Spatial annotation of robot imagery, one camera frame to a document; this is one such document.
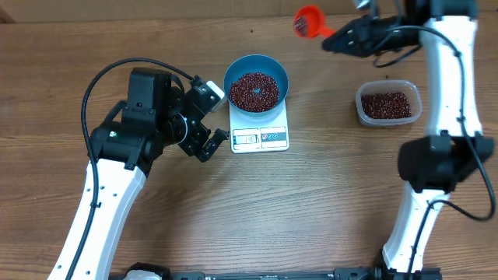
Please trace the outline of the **orange measuring scoop blue handle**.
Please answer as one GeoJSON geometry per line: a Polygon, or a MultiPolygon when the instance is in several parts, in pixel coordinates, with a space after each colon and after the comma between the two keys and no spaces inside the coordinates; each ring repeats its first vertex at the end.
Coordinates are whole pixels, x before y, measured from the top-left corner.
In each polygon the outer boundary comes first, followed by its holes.
{"type": "Polygon", "coordinates": [[[305,5],[294,16],[293,29],[298,37],[312,39],[330,37],[335,30],[325,24],[325,15],[317,5],[305,5]]]}

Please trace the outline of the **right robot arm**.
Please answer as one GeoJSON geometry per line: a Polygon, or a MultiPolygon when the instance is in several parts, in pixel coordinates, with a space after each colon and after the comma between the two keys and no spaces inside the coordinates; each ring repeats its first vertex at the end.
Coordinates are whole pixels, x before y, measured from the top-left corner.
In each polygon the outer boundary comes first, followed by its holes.
{"type": "Polygon", "coordinates": [[[395,227],[381,251],[374,279],[438,279],[423,267],[423,253],[440,210],[456,185],[493,154],[475,104],[473,49],[478,7],[474,0],[407,1],[405,11],[382,19],[354,19],[327,37],[325,51],[358,58],[406,48],[424,50],[430,111],[422,138],[403,144],[398,172],[405,183],[395,227]]]}

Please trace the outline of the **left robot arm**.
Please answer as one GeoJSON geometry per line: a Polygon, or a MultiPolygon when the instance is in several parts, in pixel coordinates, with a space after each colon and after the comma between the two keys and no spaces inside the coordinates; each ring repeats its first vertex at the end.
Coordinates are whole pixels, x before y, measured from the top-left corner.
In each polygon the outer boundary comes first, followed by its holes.
{"type": "Polygon", "coordinates": [[[51,279],[106,279],[126,218],[153,162],[178,145],[206,162],[228,139],[202,118],[218,109],[225,93],[195,76],[185,90],[168,71],[134,68],[128,97],[119,101],[89,137],[91,160],[78,210],[51,279]]]}

